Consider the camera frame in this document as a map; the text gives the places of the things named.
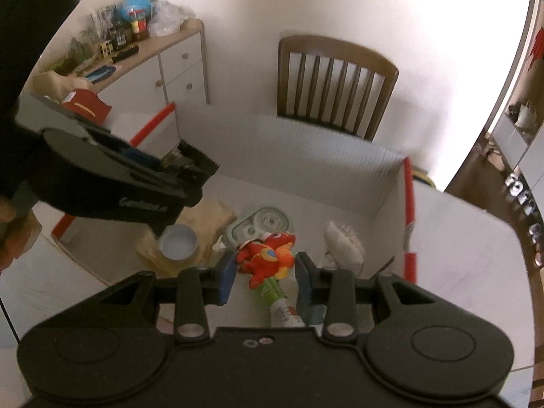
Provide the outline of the left hand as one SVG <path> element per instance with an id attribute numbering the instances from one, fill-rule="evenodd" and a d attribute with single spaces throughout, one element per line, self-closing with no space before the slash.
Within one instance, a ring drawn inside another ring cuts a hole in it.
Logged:
<path id="1" fill-rule="evenodd" d="M 14 260 L 28 252 L 35 244 L 41 232 L 41 224 L 32 211 L 25 217 L 16 218 L 16 210 L 8 202 L 1 198 L 1 223 L 10 224 L 16 220 L 16 224 L 1 242 L 1 272 L 7 269 Z"/>

